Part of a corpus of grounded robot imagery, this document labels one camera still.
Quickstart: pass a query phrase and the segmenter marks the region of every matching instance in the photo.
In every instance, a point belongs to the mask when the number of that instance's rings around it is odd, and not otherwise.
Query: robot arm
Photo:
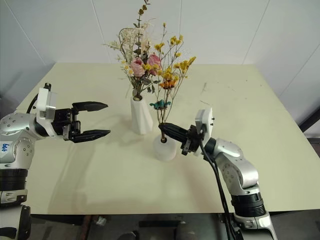
[[[26,177],[35,153],[35,142],[46,137],[74,143],[92,141],[110,133],[89,130],[81,133],[79,111],[98,111],[101,102],[77,102],[72,108],[56,109],[56,94],[46,84],[31,102],[27,113],[11,113],[0,120],[0,239],[27,239],[30,235],[30,207]],[[30,110],[36,103],[36,114]]]
[[[258,171],[246,160],[237,145],[211,137],[212,120],[212,109],[200,110],[195,118],[195,126],[191,125],[189,130],[172,123],[160,124],[159,128],[167,136],[182,143],[183,155],[190,152],[199,155],[203,152],[200,147],[202,144],[204,159],[220,169],[231,195],[235,211],[233,217],[237,225],[243,230],[267,229],[273,240],[277,240],[270,214],[266,211],[260,194]]]

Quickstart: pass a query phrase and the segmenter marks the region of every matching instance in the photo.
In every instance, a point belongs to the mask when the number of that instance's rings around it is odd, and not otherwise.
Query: cable
[[[26,111],[27,114],[30,113],[30,111],[31,111],[32,107],[34,106],[35,102],[37,101],[37,99],[38,99],[38,94],[36,94],[35,97],[32,99],[32,101],[30,102],[30,105]]]
[[[211,158],[209,157],[208,153],[205,150],[204,144],[202,141],[200,141],[200,148],[203,152],[204,157],[206,158],[206,160],[209,162],[210,166],[213,169],[214,175],[215,175],[215,179],[216,179],[216,183],[218,185],[218,189],[219,189],[219,194],[220,194],[220,199],[221,199],[221,203],[222,203],[222,207],[224,210],[224,215],[225,215],[225,229],[226,229],[226,234],[227,234],[227,238],[228,240],[230,239],[230,233],[232,235],[232,238],[234,240],[236,240],[236,234],[235,231],[233,229],[233,226],[231,224],[231,218],[230,218],[230,213],[229,213],[229,208],[228,208],[228,204],[227,204],[227,200],[226,200],[226,196],[224,193],[224,190],[222,188],[222,184],[220,181],[220,177],[219,177],[219,171],[216,165],[216,162],[212,161]]]

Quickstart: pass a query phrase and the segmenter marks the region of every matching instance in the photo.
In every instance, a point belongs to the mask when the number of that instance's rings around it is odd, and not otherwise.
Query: table
[[[18,106],[24,112],[44,83],[58,93],[57,109],[74,102],[109,105],[80,112],[82,131],[110,129],[85,143],[46,138],[36,142],[27,177],[33,214],[221,213],[217,184],[202,157],[160,162],[152,142],[160,133],[131,131],[131,87],[117,64],[57,63]],[[147,103],[155,96],[144,93]],[[212,137],[239,145],[258,169],[268,211],[320,208],[320,160],[254,65],[193,65],[168,122],[194,124],[199,109],[213,108]],[[150,108],[153,120],[156,112]],[[230,196],[225,189],[229,208]]]

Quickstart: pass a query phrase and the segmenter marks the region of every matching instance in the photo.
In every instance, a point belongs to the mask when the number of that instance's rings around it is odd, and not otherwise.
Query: pink rose
[[[143,74],[145,74],[145,70],[142,67],[142,60],[140,57],[136,57],[132,60],[130,67],[133,70],[133,75],[136,77],[141,77]]]
[[[151,65],[152,67],[154,65],[157,66],[157,69],[160,70],[161,69],[161,59],[160,57],[158,57],[157,55],[155,55],[154,53],[151,54],[148,58],[148,60],[146,61],[147,64]],[[150,73],[155,76],[157,74],[157,71],[152,69],[150,70]]]

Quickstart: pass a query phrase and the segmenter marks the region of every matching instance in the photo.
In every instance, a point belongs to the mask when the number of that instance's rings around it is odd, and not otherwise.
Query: white vase
[[[136,134],[145,135],[152,131],[154,122],[143,98],[140,101],[135,101],[133,97],[131,98],[131,117],[132,130]]]
[[[165,136],[166,142],[161,142],[161,135],[157,136],[153,141],[153,151],[156,159],[169,162],[175,158],[177,154],[176,141],[171,137]]]

